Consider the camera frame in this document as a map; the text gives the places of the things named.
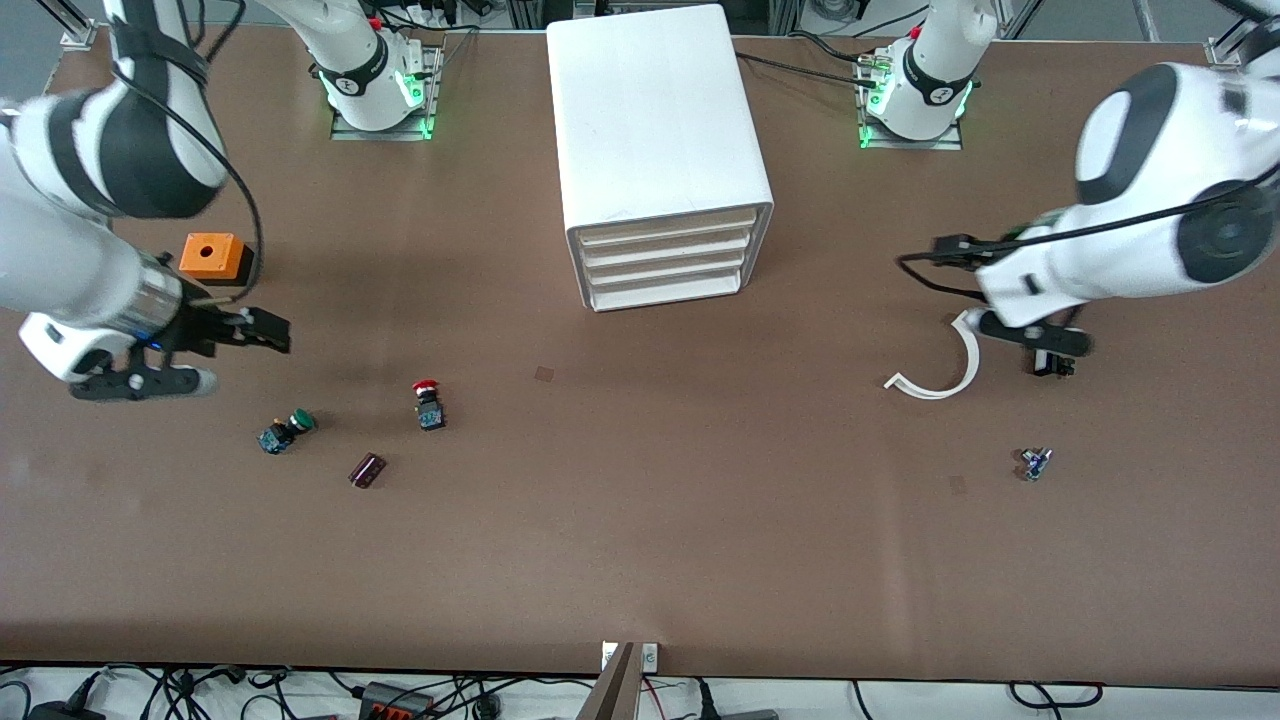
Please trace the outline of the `white curved plastic strip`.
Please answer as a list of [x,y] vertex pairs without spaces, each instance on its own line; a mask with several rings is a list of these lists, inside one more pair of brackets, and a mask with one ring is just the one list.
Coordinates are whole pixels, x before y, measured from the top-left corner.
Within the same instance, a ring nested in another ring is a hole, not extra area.
[[970,307],[964,313],[957,314],[950,324],[960,338],[965,351],[964,373],[954,386],[946,389],[928,389],[908,379],[904,374],[896,373],[891,375],[882,384],[882,387],[884,389],[896,389],[910,398],[924,401],[946,400],[964,391],[975,379],[980,369],[980,347],[977,331],[979,322],[986,313],[986,307]]

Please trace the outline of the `orange box with black base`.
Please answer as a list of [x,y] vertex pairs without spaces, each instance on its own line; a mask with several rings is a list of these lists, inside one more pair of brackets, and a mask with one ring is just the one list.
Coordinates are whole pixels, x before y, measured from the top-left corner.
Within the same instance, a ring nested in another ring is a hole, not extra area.
[[206,286],[246,287],[256,259],[256,252],[233,233],[189,233],[179,270]]

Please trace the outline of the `grey brown slanted bar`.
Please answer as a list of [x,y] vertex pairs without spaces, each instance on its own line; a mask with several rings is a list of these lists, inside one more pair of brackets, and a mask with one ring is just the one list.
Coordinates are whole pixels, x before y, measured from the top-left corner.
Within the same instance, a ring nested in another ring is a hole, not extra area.
[[617,643],[575,720],[637,720],[644,676],[644,643]]

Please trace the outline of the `black power strip orange switches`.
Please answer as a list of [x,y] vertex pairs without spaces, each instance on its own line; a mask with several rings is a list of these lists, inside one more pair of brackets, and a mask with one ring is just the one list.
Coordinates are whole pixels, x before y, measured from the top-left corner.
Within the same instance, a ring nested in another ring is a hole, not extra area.
[[357,720],[426,720],[435,700],[421,691],[407,691],[370,682],[360,694]]

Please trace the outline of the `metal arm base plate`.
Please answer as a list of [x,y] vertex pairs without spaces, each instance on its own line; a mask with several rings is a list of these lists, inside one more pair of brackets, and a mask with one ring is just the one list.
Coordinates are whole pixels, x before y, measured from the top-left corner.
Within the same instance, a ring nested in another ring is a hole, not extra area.
[[439,47],[410,44],[401,59],[362,97],[337,102],[330,137],[387,142],[429,141],[434,136],[444,58]]
[[876,86],[873,88],[858,88],[855,92],[858,106],[859,147],[860,149],[897,149],[913,151],[961,151],[963,129],[961,119],[966,110],[966,100],[974,90],[970,81],[955,102],[954,113],[948,128],[934,138],[908,138],[892,132],[883,123],[879,111],[884,108],[888,91],[892,88],[893,72],[891,63],[891,47],[877,47],[873,53],[864,53],[852,64],[856,79],[869,79]]

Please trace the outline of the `green push button switch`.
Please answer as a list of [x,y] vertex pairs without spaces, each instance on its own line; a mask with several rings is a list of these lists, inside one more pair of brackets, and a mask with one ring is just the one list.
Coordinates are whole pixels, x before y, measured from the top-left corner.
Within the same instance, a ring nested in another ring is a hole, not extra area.
[[284,419],[275,419],[259,437],[259,447],[269,455],[284,454],[301,436],[315,430],[315,418],[302,407],[297,407]]

